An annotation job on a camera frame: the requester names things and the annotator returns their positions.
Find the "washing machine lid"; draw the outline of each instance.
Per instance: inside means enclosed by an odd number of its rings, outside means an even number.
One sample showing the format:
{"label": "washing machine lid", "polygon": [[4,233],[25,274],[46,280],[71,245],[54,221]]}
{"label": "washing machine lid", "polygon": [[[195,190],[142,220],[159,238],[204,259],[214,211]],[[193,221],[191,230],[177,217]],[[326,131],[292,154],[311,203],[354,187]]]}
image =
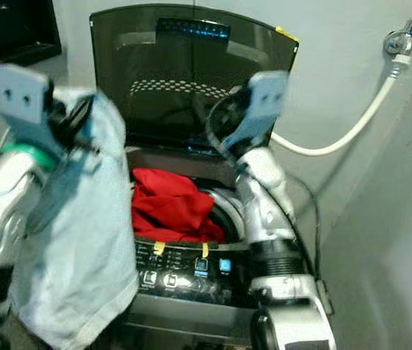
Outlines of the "washing machine lid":
{"label": "washing machine lid", "polygon": [[90,26],[97,86],[125,119],[127,145],[214,154],[210,108],[257,71],[289,71],[298,50],[272,26],[189,5],[111,9]]}

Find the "light blue towel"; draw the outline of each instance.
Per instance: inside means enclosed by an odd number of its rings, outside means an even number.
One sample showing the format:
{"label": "light blue towel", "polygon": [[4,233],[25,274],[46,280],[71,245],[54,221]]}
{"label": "light blue towel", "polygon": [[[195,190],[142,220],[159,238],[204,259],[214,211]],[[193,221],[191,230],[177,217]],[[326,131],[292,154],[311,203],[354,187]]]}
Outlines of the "light blue towel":
{"label": "light blue towel", "polygon": [[[69,111],[89,93],[60,89],[54,97]],[[10,291],[24,325],[57,349],[91,344],[138,287],[124,122],[97,94],[82,132],[102,152],[74,150],[49,179]]]}

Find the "washing machine control panel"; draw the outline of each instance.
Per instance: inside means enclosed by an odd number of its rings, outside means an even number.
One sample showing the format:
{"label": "washing machine control panel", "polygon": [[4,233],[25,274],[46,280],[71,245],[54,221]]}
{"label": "washing machine control panel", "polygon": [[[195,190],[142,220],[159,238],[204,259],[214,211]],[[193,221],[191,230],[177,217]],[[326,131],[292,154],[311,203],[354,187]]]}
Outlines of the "washing machine control panel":
{"label": "washing machine control panel", "polygon": [[249,294],[249,251],[166,246],[155,254],[152,244],[136,242],[139,292],[202,303],[256,308]]}

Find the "red cloth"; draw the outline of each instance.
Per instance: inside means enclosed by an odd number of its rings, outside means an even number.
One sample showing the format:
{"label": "red cloth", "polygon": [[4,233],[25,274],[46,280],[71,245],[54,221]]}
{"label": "red cloth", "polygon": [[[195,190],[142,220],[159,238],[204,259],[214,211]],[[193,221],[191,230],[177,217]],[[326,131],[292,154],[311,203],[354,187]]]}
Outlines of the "red cloth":
{"label": "red cloth", "polygon": [[156,241],[223,243],[225,234],[209,219],[214,199],[187,177],[155,169],[133,170],[134,233]]}

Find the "top-load washing machine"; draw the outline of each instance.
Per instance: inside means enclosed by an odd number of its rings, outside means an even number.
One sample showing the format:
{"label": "top-load washing machine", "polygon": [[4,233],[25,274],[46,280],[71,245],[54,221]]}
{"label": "top-load washing machine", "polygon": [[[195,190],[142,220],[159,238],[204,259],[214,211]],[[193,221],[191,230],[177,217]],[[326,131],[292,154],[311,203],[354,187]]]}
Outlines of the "top-load washing machine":
{"label": "top-load washing machine", "polygon": [[211,219],[226,237],[224,244],[137,238],[139,294],[117,323],[249,346],[257,302],[242,205],[233,169],[209,145],[204,124],[254,73],[289,71],[298,41],[230,12],[170,4],[97,12],[90,29],[97,86],[126,121],[130,169],[193,179],[214,198]]}

